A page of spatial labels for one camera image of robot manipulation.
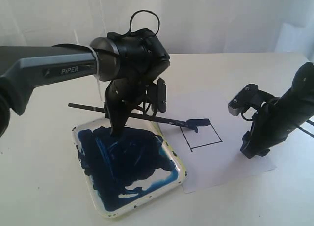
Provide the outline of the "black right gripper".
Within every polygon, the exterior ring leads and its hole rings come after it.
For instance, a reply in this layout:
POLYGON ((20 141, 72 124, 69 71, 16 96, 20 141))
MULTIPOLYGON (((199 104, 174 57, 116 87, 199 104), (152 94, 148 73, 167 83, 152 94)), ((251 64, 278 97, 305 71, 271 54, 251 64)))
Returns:
POLYGON ((270 148, 314 115, 314 64, 306 62, 296 72, 291 87, 280 98, 271 98, 252 116, 240 151, 248 159, 264 157, 270 148))

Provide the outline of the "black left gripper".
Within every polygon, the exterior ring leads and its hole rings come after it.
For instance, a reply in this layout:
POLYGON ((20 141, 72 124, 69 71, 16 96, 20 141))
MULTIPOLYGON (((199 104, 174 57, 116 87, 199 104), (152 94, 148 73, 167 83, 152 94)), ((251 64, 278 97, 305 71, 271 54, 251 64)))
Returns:
POLYGON ((111 135, 121 135, 130 113, 144 100, 147 86, 170 65, 170 56, 151 30, 109 33, 117 46, 120 68, 105 92, 111 135))

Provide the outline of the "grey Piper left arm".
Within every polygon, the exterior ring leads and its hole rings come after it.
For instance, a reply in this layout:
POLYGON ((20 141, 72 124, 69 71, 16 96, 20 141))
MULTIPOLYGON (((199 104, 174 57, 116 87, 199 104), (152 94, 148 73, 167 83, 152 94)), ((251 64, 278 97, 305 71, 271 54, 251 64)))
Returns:
POLYGON ((0 49, 0 131, 10 113, 22 115, 37 87, 94 75, 109 82, 105 110, 112 135, 119 135, 147 87, 170 65, 170 56, 149 29, 110 32, 86 46, 2 46, 0 49))

